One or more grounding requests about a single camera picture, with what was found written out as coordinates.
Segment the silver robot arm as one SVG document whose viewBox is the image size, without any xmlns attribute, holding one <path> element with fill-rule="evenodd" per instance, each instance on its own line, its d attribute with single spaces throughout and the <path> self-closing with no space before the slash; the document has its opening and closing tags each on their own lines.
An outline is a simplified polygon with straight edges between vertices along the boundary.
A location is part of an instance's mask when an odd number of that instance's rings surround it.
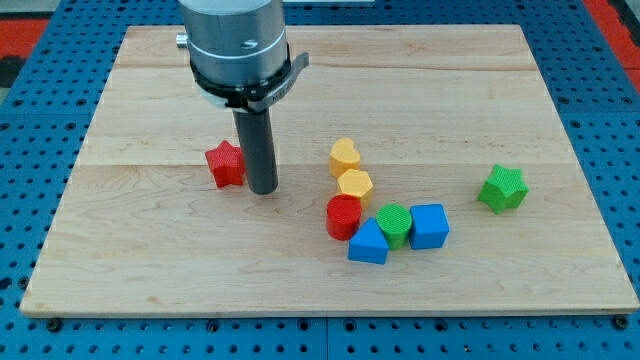
<svg viewBox="0 0 640 360">
<path fill-rule="evenodd" d="M 194 80 L 245 108 L 291 68 L 282 0 L 180 0 Z"/>
</svg>

